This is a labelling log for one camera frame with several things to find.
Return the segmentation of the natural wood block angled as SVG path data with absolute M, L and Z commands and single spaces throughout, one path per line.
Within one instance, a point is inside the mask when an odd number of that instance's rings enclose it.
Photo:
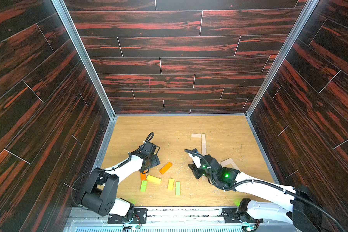
M 227 165 L 233 164 L 233 160 L 231 158 L 228 158 L 220 163 L 222 167 L 225 167 Z

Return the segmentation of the natural wood block long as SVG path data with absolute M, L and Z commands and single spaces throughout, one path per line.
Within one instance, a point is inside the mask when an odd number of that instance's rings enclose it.
M 204 156 L 207 154 L 207 151 L 206 151 L 206 134 L 205 133 L 202 133 L 201 134 L 201 145 L 202 145 L 202 152 L 201 154 Z

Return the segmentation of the natural wood block printed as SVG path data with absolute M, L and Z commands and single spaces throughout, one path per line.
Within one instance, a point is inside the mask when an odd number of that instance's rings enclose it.
M 191 134 L 191 137 L 192 137 L 192 138 L 201 138 L 202 135 L 201 135 L 201 134 L 198 134 L 198 133 L 192 133 L 192 134 Z

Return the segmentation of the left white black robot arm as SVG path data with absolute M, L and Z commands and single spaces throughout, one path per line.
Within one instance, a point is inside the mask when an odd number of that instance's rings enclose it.
M 151 132 L 142 145 L 128 158 L 117 165 L 107 168 L 95 168 L 78 177 L 74 183 L 86 178 L 84 183 L 72 195 L 76 207 L 84 207 L 100 216 L 112 215 L 122 220 L 133 218 L 134 204 L 117 198 L 119 184 L 134 172 L 146 174 L 160 164 L 158 146 L 151 143 L 154 133 Z

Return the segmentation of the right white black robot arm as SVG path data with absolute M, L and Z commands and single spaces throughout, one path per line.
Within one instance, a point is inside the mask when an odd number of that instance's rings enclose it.
M 332 215 L 314 202 L 306 186 L 292 187 L 274 184 L 249 176 L 237 169 L 223 167 L 210 155 L 198 150 L 185 150 L 193 162 L 188 165 L 196 179 L 206 177 L 209 184 L 223 191 L 242 192 L 265 199 L 259 203 L 242 199 L 235 212 L 223 212 L 227 219 L 242 222 L 242 231 L 254 232 L 264 219 L 286 222 L 301 232 L 324 232 L 322 218 L 331 220 L 345 231 Z

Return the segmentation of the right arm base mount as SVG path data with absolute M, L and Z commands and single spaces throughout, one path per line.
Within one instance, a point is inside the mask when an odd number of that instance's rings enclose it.
M 259 224 L 259 219 L 253 218 L 248 214 L 247 209 L 238 209 L 237 207 L 223 208 L 221 215 L 224 218 L 225 223 L 250 223 Z

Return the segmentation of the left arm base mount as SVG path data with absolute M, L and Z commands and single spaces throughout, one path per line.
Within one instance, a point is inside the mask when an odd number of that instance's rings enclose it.
M 146 224 L 147 222 L 148 209 L 147 208 L 132 208 L 125 216 L 117 214 L 109 214 L 108 224 Z

